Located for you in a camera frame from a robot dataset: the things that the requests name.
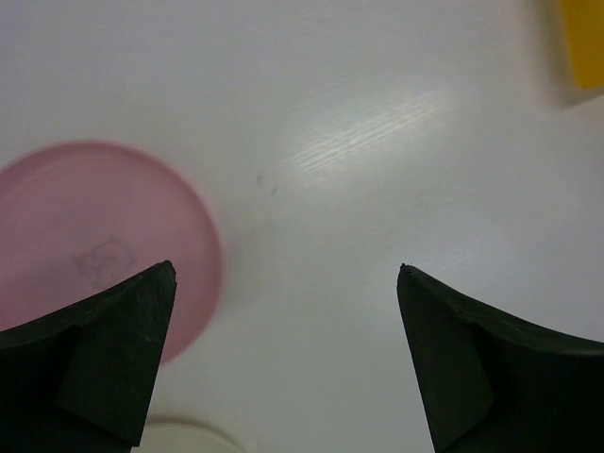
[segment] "dark object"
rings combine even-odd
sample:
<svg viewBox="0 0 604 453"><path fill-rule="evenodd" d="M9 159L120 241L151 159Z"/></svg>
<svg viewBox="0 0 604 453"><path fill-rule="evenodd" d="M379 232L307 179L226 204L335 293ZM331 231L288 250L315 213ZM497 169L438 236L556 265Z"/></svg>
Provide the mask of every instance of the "dark object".
<svg viewBox="0 0 604 453"><path fill-rule="evenodd" d="M0 451L126 453L139 445L175 292L166 261L0 332Z"/></svg>
<svg viewBox="0 0 604 453"><path fill-rule="evenodd" d="M414 267L402 266L397 290L437 453L604 451L604 344L523 321Z"/></svg>

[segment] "cream-colored plate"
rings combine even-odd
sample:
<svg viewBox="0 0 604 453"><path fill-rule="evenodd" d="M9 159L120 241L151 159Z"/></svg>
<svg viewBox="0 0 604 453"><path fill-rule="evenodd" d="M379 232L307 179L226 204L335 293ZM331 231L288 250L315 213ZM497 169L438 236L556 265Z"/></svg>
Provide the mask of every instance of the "cream-colored plate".
<svg viewBox="0 0 604 453"><path fill-rule="evenodd" d="M133 453L243 453L226 437L208 428L157 423L144 429L141 446Z"/></svg>

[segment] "white table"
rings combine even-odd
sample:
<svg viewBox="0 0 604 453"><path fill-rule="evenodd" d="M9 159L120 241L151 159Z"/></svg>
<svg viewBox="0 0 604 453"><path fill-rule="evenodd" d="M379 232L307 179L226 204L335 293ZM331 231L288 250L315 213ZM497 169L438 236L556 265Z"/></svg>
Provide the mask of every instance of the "white table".
<svg viewBox="0 0 604 453"><path fill-rule="evenodd" d="M2 2L0 164L135 145L224 237L223 303L152 414L250 453L432 451L402 261L604 341L604 99L560 82L533 3Z"/></svg>

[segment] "pink circular object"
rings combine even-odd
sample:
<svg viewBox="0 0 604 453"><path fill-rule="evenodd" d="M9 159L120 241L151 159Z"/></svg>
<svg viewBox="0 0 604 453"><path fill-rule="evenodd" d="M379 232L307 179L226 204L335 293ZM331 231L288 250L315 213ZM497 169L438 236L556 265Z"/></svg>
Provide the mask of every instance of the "pink circular object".
<svg viewBox="0 0 604 453"><path fill-rule="evenodd" d="M210 215L171 169L127 147L64 143L0 173L0 331L170 260L169 361L210 320L222 259Z"/></svg>

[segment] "yellow block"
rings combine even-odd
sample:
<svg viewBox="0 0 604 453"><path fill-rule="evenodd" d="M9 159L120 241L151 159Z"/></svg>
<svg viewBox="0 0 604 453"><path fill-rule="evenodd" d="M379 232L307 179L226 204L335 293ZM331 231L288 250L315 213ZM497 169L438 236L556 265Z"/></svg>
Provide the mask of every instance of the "yellow block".
<svg viewBox="0 0 604 453"><path fill-rule="evenodd" d="M604 0L560 0L560 7L575 80L604 85Z"/></svg>

